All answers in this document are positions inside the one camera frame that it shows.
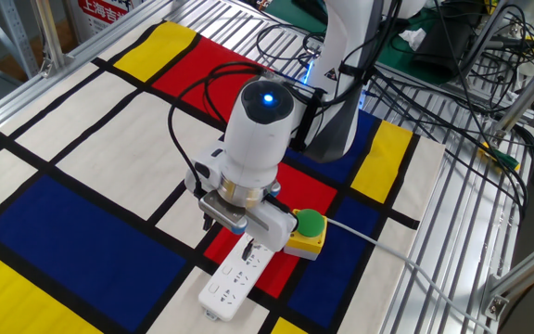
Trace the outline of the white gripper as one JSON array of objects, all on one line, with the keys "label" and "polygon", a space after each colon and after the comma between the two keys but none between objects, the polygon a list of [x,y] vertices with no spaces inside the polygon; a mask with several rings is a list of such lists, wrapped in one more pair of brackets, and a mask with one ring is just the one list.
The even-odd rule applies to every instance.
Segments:
[{"label": "white gripper", "polygon": [[243,261],[252,253],[254,240],[270,251],[280,251],[298,223],[288,207],[276,200],[281,185],[277,180],[259,188],[234,184],[221,171],[225,158],[222,147],[210,147],[192,159],[193,168],[185,175],[186,188],[204,212],[203,230],[209,231],[216,222],[234,234],[249,234],[252,239],[243,249]]}]

